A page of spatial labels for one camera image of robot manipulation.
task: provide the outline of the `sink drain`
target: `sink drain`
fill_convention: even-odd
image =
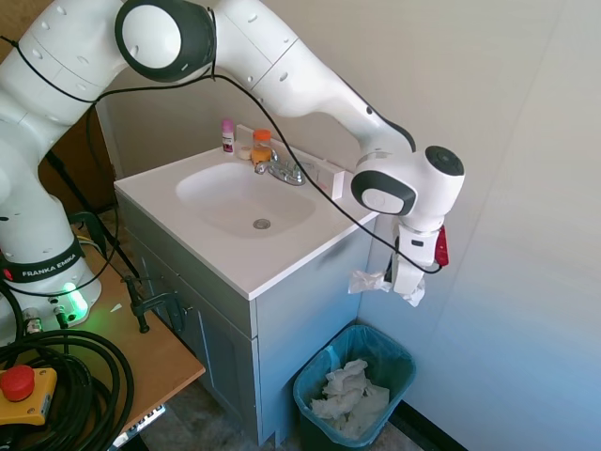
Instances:
[[[271,221],[269,219],[257,219],[254,221],[253,227],[257,230],[266,230],[271,227]]]

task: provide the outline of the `teal trash can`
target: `teal trash can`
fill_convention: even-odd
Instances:
[[[311,399],[322,399],[328,383],[326,374],[347,362],[367,362],[366,377],[374,385],[386,387],[391,401],[376,423],[358,439],[344,437],[311,411]],[[300,442],[306,451],[342,451],[369,449],[403,395],[415,379],[416,366],[411,354],[385,334],[368,326],[351,326],[302,370],[294,382],[294,399],[300,409]]]

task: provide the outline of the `vanity cabinet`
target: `vanity cabinet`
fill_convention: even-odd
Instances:
[[[296,376],[357,317],[360,297],[347,294],[348,278],[365,270],[370,237],[351,233],[249,301],[125,196],[119,205],[141,276],[150,278],[147,294],[176,291],[185,309],[179,337],[207,369],[200,381],[257,444],[279,444],[298,417]]]

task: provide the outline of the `small bottle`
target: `small bottle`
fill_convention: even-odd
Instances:
[[[271,132],[269,130],[255,130],[253,133],[254,145],[251,160],[257,166],[259,163],[271,160]]]
[[[224,119],[222,121],[223,151],[226,153],[234,152],[234,121]]]

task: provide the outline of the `white countertop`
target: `white countertop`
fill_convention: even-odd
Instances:
[[[205,170],[212,172],[198,174]],[[258,176],[221,148],[120,180],[116,189],[248,300],[357,229],[311,184]],[[378,215],[355,201],[350,177],[336,203],[362,225]],[[255,216],[269,219],[270,230],[254,229]]]

